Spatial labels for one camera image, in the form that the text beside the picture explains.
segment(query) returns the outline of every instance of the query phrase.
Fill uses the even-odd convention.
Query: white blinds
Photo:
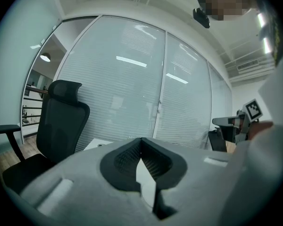
[[[219,73],[209,65],[212,83],[212,119],[218,117],[232,116],[232,92]],[[210,130],[214,130],[216,125],[212,123]]]
[[[211,117],[211,85],[206,60],[168,35],[165,84],[156,138],[204,148]]]
[[[58,76],[82,83],[90,107],[76,151],[94,138],[152,137],[164,52],[164,31],[122,18],[101,17],[80,38]]]

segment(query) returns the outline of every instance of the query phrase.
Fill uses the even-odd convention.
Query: air vent
[[[259,61],[256,59],[256,60],[252,60],[252,61],[243,63],[243,64],[241,64],[241,65],[238,65],[238,66],[237,66],[237,70],[240,72],[240,71],[242,71],[242,70],[246,70],[246,69],[255,67],[255,66],[257,66],[257,65],[259,65]]]

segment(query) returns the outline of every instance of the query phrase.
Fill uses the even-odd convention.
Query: chair armrest
[[[0,134],[20,131],[20,130],[21,128],[18,125],[1,125],[0,126]]]

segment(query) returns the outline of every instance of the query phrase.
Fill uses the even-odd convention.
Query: railing
[[[30,87],[30,86],[26,86],[25,88],[26,90],[28,91],[32,91],[32,92],[37,92],[37,93],[40,93],[40,94],[43,94],[43,95],[46,95],[48,94],[48,91],[47,90],[40,90],[40,89],[37,89],[37,88],[33,88],[33,87]],[[39,100],[39,99],[31,99],[31,98],[23,98],[24,100],[32,100],[32,101],[40,101],[42,102],[43,100]],[[24,114],[24,109],[42,109],[42,107],[22,107],[22,118],[30,118],[30,117],[40,117],[41,115],[27,115],[27,112]],[[22,121],[22,127],[24,126],[32,126],[32,125],[37,125],[39,124],[39,122],[35,122],[35,123],[29,123],[29,124],[23,124],[23,121]]]

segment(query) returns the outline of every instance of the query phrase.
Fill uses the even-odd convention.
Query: table
[[[110,143],[112,142],[94,138],[87,145],[84,151],[97,148],[98,145],[105,146]],[[150,211],[152,211],[154,199],[155,199],[156,182],[152,178],[151,174],[149,173],[149,171],[147,170],[145,164],[141,159],[136,168],[136,181],[141,184],[142,201],[145,203],[146,207]]]

